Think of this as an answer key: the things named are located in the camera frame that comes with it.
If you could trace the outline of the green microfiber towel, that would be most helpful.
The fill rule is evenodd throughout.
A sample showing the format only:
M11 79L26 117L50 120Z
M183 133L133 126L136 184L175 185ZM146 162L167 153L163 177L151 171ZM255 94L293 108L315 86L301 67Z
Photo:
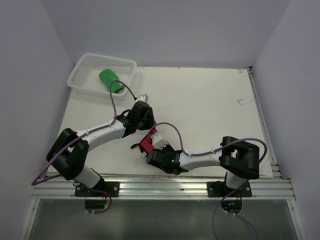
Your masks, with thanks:
M100 81L106 86L106 88L112 93L119 94L125 88L119 82L111 84L114 81L119 81L119 77L114 71L109 68L102 70L99 73L98 77Z

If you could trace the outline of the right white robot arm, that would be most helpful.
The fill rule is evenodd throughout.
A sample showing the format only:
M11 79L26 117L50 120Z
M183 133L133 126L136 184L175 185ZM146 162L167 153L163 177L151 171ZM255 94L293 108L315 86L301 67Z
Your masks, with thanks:
M147 155L146 163L171 175L220 166L227 170L223 192L231 197L241 190L246 181L260 178L260 148L245 138L231 136L223 137L220 147L206 154L154 149Z

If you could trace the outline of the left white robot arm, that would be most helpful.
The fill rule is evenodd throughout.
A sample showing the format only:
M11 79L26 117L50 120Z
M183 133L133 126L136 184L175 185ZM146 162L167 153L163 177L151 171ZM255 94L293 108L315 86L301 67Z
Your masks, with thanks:
M134 134L137 130L150 130L156 124L152 107L138 100L127 115L120 114L106 125L89 130L64 129L51 147L46 160L67 181L74 180L86 186L92 196L103 193L102 177L85 165L93 149L117 139Z

